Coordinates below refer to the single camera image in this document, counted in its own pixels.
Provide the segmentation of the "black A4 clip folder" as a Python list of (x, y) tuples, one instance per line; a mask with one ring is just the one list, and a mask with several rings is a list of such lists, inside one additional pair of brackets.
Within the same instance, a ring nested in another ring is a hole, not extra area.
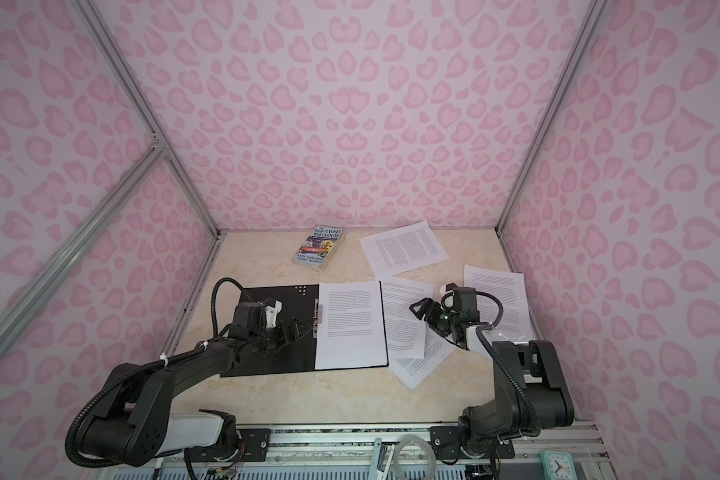
[(224, 377), (389, 365), (378, 281), (252, 288), (220, 334), (263, 347)]

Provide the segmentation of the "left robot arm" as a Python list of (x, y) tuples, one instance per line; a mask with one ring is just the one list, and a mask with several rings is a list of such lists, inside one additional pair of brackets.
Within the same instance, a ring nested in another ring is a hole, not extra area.
[(72, 420), (64, 440), (67, 458), (96, 469), (143, 466), (177, 452), (205, 451), (226, 460), (240, 455), (242, 441), (233, 415), (202, 410), (172, 414), (173, 399), (189, 388), (295, 345), (313, 333), (314, 321), (281, 314), (280, 302), (240, 303), (231, 323), (213, 318), (212, 337), (187, 352), (116, 367), (105, 385)]

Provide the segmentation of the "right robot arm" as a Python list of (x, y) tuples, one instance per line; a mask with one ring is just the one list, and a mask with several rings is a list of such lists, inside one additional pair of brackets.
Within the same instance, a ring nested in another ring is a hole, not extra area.
[(489, 338), (505, 314), (497, 296), (451, 283), (439, 301), (423, 298), (409, 310), (440, 338), (487, 357), (493, 365), (493, 399), (465, 408), (457, 420), (457, 456), (497, 459), (503, 441), (573, 424), (574, 402), (554, 345)]

